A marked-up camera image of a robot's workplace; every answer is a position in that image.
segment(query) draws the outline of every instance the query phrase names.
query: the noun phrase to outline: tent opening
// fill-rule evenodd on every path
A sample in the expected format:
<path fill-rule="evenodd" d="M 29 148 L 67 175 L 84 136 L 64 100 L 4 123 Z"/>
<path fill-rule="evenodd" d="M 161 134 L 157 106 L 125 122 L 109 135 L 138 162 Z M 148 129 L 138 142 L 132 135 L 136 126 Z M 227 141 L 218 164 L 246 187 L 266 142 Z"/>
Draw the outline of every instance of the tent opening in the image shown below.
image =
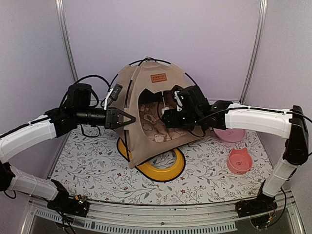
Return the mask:
<path fill-rule="evenodd" d="M 171 91 L 152 93 L 148 89 L 143 90 L 138 98 L 138 108 L 142 129 L 150 140 L 165 142 L 187 134 L 183 129 L 166 128 L 160 119 L 164 108 L 176 108 Z"/>

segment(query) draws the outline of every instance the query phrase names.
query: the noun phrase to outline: beige tent fabric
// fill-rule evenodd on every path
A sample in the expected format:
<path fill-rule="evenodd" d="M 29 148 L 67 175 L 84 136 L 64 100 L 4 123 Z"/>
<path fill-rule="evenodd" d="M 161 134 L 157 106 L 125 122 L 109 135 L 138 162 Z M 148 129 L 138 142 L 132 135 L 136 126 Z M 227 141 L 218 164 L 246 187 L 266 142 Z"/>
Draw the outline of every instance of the beige tent fabric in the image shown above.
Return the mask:
<path fill-rule="evenodd" d="M 190 86 L 185 80 L 185 72 L 180 68 L 173 64 L 167 66 L 155 61 L 144 61 L 140 66 L 128 65 L 123 68 L 118 74 L 117 83 L 122 85 L 123 89 L 119 94 L 118 100 L 113 102 L 111 106 L 124 110 L 136 117 L 134 123 L 115 130 L 123 141 L 125 141 L 124 130 L 126 130 L 128 149 L 133 157 L 129 163 L 130 168 L 147 161 L 151 157 L 198 139 L 187 132 L 179 137 L 173 137 L 171 140 L 156 142 L 150 139 L 142 128 L 145 122 L 142 122 L 140 119 L 140 107 L 138 104 L 140 94 L 145 89 L 152 93 L 157 93 L 170 91 L 176 85 L 182 88 Z M 128 105 L 125 106 L 128 90 Z M 199 127 L 194 129 L 194 133 L 196 135 L 202 134 Z"/>

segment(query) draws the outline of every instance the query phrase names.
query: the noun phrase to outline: orange label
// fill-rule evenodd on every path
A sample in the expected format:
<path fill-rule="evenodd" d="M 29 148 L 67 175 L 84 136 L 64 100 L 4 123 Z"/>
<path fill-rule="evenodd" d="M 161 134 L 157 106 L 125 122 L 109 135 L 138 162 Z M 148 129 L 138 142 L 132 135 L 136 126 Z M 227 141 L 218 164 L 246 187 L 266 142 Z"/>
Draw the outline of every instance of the orange label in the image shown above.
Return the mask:
<path fill-rule="evenodd" d="M 162 82 L 167 80 L 166 73 L 151 75 L 152 83 Z"/>

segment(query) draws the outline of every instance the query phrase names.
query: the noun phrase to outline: white wall panel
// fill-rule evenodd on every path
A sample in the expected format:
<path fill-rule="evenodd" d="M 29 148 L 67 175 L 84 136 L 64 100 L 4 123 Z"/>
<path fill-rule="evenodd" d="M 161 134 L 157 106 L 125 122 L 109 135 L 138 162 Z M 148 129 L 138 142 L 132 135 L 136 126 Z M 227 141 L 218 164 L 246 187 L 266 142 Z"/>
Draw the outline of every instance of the white wall panel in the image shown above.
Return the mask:
<path fill-rule="evenodd" d="M 64 0 L 79 77 L 111 80 L 151 56 L 180 66 L 210 99 L 240 98 L 259 8 L 259 0 Z"/>

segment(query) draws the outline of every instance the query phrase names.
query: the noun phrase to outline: pet tent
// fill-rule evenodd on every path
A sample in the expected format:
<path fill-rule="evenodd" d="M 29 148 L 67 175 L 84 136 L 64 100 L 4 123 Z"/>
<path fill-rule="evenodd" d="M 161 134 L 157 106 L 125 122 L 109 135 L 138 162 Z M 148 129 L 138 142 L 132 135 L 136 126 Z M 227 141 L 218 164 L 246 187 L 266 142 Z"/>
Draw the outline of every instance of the pet tent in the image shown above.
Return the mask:
<path fill-rule="evenodd" d="M 111 105 L 136 118 L 134 123 L 115 130 L 131 152 L 130 168 L 198 139 L 187 130 L 167 129 L 160 119 L 164 107 L 176 108 L 172 89 L 190 86 L 190 76 L 163 60 L 146 58 L 136 63 L 127 65 L 118 73 L 117 84 L 123 89 Z M 192 133 L 202 135 L 199 127 L 195 127 Z"/>

